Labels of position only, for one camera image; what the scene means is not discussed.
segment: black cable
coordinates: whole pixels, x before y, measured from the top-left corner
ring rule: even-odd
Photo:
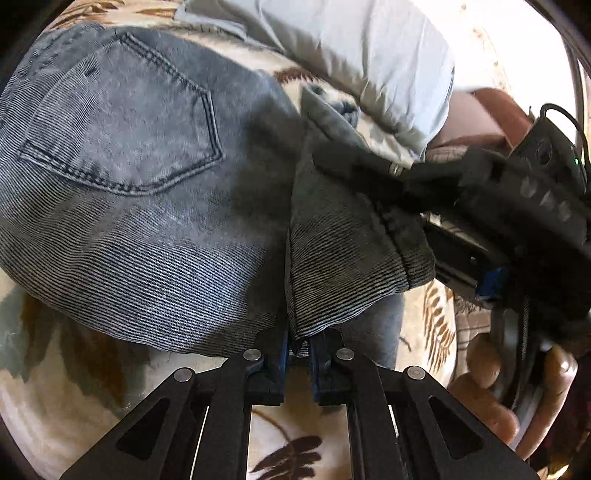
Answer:
[[[579,164],[579,167],[581,168],[581,173],[583,174],[583,178],[585,180],[586,190],[587,190],[587,192],[589,192],[590,191],[589,179],[591,179],[591,164],[589,163],[589,144],[587,143],[587,137],[585,136],[585,132],[583,131],[583,127],[581,127],[579,122],[577,122],[575,120],[575,118],[570,113],[568,113],[564,108],[562,108],[561,106],[556,105],[554,103],[545,103],[544,105],[542,105],[542,108],[540,109],[540,116],[542,118],[546,118],[546,112],[548,110],[555,110],[559,113],[562,113],[566,118],[568,118],[570,120],[570,122],[577,129],[577,132],[579,133],[579,135],[581,137],[581,141],[583,143],[583,154],[584,154],[584,160],[581,159],[581,163]]]

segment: brown leather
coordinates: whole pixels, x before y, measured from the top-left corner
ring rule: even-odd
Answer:
[[[501,127],[511,148],[515,148],[533,125],[527,114],[502,90],[481,88],[472,95]]]
[[[474,96],[453,92],[445,124],[427,149],[448,145],[487,147],[504,142],[503,130]]]

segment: brown leaf pattern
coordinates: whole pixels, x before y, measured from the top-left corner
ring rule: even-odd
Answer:
[[[69,28],[82,22],[101,22],[101,17],[109,11],[125,5],[125,0],[103,0],[75,2],[70,5],[51,25],[51,28]]]
[[[159,24],[159,19],[173,20],[178,4],[180,0],[76,0],[49,28],[69,28],[83,22],[125,25],[142,17],[152,17]]]
[[[258,462],[251,473],[261,472],[258,480],[313,478],[315,473],[311,466],[321,459],[316,452],[321,443],[322,439],[316,435],[291,440]]]
[[[275,72],[273,76],[281,84],[291,82],[292,80],[306,80],[308,82],[318,80],[318,77],[302,67],[287,67],[279,70],[279,72]]]
[[[456,332],[450,331],[445,321],[442,301],[447,302],[448,293],[441,297],[435,280],[427,285],[423,301],[423,334],[425,349],[428,352],[428,369],[433,374],[439,372],[451,354],[451,347],[456,340]]]
[[[144,8],[138,10],[137,13],[144,15],[152,15],[153,17],[174,18],[176,8]]]

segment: screw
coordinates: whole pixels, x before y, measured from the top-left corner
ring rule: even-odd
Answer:
[[[421,367],[409,367],[407,375],[413,380],[422,380],[425,378],[425,370]]]
[[[352,360],[355,356],[355,352],[350,348],[339,348],[336,351],[336,356],[341,360]]]
[[[256,362],[260,357],[262,357],[262,353],[258,348],[249,348],[248,350],[244,351],[242,356],[244,357],[244,360]]]
[[[191,372],[190,368],[179,368],[174,373],[174,379],[177,382],[188,382],[189,380],[191,380],[192,376],[193,376],[193,372]]]

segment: hand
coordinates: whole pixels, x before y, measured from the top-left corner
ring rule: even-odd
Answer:
[[[469,373],[456,378],[448,390],[503,442],[510,444],[519,433],[519,421],[488,390],[501,371],[501,359],[488,333],[480,333],[470,341],[467,364]],[[544,395],[515,450],[521,458],[528,458],[544,440],[576,373],[577,362],[570,353],[557,345],[548,352],[544,364]]]

